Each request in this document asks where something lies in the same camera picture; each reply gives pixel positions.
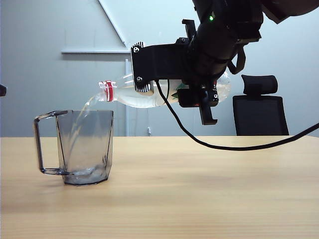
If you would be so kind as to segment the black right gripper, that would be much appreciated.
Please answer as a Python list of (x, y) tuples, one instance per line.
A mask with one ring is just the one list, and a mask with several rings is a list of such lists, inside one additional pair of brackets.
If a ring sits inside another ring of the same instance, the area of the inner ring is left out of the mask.
[[(195, 21), (193, 19), (183, 19), (186, 35), (189, 41), (194, 41), (196, 37)], [(216, 79), (203, 78), (199, 81), (196, 75), (186, 72), (180, 84), (175, 88), (175, 98), (183, 108), (199, 107), (201, 121), (203, 125), (215, 125), (211, 107), (217, 106), (219, 96), (216, 88)]]

